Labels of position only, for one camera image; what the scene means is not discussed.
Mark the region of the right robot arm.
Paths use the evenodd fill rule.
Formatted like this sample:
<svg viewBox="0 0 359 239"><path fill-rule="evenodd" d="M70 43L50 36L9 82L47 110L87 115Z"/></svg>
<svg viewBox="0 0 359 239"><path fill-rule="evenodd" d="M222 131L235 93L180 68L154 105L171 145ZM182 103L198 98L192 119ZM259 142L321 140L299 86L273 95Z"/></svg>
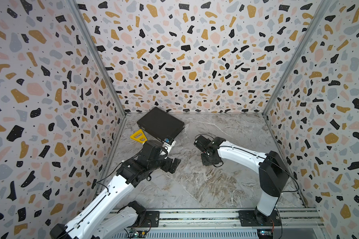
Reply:
<svg viewBox="0 0 359 239"><path fill-rule="evenodd" d="M275 151L257 152L235 145L224 138L209 139L200 134L195 137L194 146L201 151L204 166L221 167L225 160L242 165L258 175L262 190L250 221L257 225L276 224L276 205L291 177Z"/></svg>

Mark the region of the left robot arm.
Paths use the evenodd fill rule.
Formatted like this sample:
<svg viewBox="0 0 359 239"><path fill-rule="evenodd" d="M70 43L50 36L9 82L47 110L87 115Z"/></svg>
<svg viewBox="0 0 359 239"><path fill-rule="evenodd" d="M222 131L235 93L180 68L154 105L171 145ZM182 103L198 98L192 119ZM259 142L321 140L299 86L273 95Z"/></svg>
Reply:
<svg viewBox="0 0 359 239"><path fill-rule="evenodd" d="M139 183L151 181L152 173L160 169L175 173L180 159L169 158L175 140L167 137L163 142L147 140L142 149L131 158L121 162L113 178L104 185L104 190L75 218L67 224L57 224L50 231L53 239L104 239L128 227L138 227L146 222L146 209L136 201L130 202L115 216L105 217Z"/></svg>

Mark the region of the yellow triangle piece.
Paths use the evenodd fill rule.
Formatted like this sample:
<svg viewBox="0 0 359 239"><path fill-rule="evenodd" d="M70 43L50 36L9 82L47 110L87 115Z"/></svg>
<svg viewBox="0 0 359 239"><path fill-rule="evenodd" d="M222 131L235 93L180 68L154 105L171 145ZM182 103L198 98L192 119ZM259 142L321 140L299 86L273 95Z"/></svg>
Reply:
<svg viewBox="0 0 359 239"><path fill-rule="evenodd" d="M147 141L147 137L145 136L144 132L142 129L139 129L138 131L136 131L135 133L133 133L130 136L130 139L139 142L141 144L144 144Z"/></svg>

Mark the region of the black flat case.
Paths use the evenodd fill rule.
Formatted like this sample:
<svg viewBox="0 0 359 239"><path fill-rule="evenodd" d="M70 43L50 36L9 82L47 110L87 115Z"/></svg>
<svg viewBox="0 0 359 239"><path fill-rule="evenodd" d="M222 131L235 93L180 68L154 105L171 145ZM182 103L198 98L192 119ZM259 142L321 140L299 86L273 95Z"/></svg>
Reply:
<svg viewBox="0 0 359 239"><path fill-rule="evenodd" d="M154 138L164 141L166 138L175 139L184 129L184 122L154 107L137 121L137 125Z"/></svg>

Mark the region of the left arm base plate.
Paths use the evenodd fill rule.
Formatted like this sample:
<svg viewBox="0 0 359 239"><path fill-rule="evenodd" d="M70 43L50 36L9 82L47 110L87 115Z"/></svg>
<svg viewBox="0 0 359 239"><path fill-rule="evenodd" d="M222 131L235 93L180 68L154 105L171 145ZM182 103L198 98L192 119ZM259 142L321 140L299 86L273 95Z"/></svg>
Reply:
<svg viewBox="0 0 359 239"><path fill-rule="evenodd" d="M160 212L159 211L145 211L138 215L133 228L157 228L159 226Z"/></svg>

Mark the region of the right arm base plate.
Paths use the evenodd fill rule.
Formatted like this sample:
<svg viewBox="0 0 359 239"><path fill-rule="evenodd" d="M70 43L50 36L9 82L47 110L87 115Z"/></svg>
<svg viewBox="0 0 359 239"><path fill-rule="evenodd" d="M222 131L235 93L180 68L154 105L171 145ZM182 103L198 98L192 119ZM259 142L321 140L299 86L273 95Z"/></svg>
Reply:
<svg viewBox="0 0 359 239"><path fill-rule="evenodd" d="M242 227L272 227L281 226L280 216L276 210L265 216L256 209L238 211L238 218Z"/></svg>

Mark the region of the aluminium rail frame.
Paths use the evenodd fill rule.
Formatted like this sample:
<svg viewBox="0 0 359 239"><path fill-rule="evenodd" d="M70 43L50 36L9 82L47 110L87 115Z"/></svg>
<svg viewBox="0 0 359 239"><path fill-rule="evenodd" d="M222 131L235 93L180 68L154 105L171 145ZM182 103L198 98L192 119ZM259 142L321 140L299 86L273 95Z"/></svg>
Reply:
<svg viewBox="0 0 359 239"><path fill-rule="evenodd" d="M249 209L155 209L157 228L128 227L105 239L328 239L317 211L311 208L276 209L281 226L242 227L238 211ZM116 215L112 210L105 220Z"/></svg>

